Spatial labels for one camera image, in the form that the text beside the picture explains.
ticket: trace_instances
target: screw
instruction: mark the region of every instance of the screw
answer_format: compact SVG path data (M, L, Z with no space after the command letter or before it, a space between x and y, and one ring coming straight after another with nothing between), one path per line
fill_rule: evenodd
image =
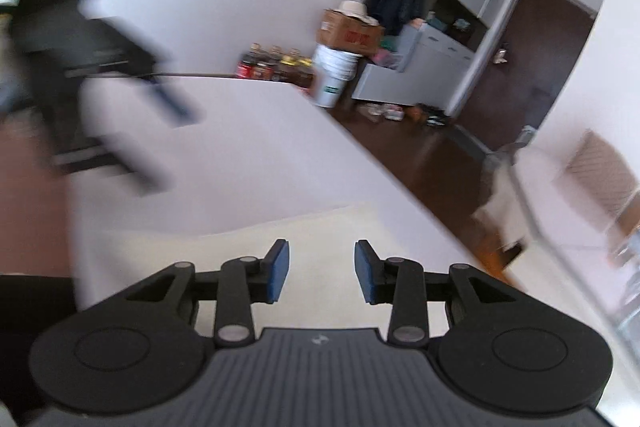
M229 324L218 330L218 336L225 342L242 342L249 336L249 328L240 324Z
M394 337L400 342L416 343L425 337L425 333L423 329L415 326L400 326L394 331Z

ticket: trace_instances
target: white hat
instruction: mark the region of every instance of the white hat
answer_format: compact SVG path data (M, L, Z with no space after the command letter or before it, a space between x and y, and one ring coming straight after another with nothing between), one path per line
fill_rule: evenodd
M367 16L367 7L358 1L342 1L337 12L345 14L347 17L356 17L369 26L379 26L380 23L373 17Z

